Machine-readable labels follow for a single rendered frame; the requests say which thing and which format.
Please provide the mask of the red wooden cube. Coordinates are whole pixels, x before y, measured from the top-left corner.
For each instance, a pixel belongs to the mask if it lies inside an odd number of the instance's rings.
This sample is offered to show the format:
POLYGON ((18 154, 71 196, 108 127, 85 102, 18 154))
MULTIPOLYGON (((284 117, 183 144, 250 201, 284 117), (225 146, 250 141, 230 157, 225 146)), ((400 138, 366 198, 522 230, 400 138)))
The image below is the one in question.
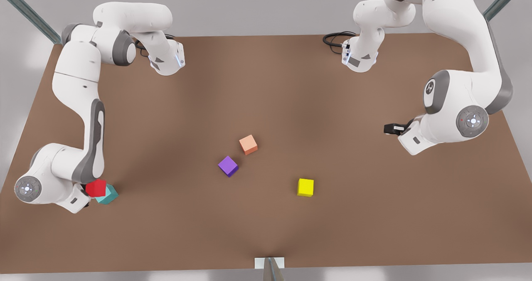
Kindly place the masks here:
POLYGON ((106 196, 107 183, 105 180, 97 179, 89 184, 85 185, 85 192, 89 197, 105 197, 106 196))

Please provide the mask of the teal wooden cube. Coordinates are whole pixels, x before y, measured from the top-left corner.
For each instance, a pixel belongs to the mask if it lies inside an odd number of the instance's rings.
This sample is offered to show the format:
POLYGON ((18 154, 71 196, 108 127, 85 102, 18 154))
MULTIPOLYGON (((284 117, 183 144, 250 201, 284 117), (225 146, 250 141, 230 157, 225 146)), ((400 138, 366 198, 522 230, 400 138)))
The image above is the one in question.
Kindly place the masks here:
POLYGON ((101 197, 95 197, 95 200, 97 200, 97 202, 101 205, 108 205, 117 197, 118 193, 116 192, 114 186, 112 186, 111 184, 107 184, 105 188, 105 195, 101 197))

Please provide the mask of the yellow wooden cube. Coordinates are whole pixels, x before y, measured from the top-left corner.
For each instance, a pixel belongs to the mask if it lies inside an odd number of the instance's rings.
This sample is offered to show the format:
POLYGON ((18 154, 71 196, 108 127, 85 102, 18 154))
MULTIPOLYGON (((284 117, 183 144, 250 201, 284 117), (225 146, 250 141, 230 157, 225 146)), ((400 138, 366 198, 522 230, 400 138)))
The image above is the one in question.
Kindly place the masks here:
POLYGON ((311 179, 298 179, 298 196, 312 197, 314 194, 314 180, 311 179))

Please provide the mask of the orange wooden cube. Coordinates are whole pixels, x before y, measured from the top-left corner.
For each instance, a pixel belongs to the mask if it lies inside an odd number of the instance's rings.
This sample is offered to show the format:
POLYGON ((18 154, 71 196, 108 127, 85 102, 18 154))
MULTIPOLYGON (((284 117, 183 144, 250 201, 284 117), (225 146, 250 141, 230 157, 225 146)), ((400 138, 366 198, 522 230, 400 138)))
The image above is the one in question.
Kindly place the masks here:
POLYGON ((239 143, 245 155, 249 155, 258 150, 258 144, 253 135, 248 135, 247 137, 240 139, 239 143))

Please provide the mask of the purple wooden cube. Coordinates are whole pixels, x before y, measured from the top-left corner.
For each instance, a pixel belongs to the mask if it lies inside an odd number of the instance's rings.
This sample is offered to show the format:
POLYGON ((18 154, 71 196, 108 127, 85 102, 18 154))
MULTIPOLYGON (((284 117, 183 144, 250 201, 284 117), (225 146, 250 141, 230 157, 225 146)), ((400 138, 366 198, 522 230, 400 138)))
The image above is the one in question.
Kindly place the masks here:
POLYGON ((238 164, 230 156, 226 156, 220 163, 218 167, 224 172, 227 177, 231 177, 238 169, 238 164))

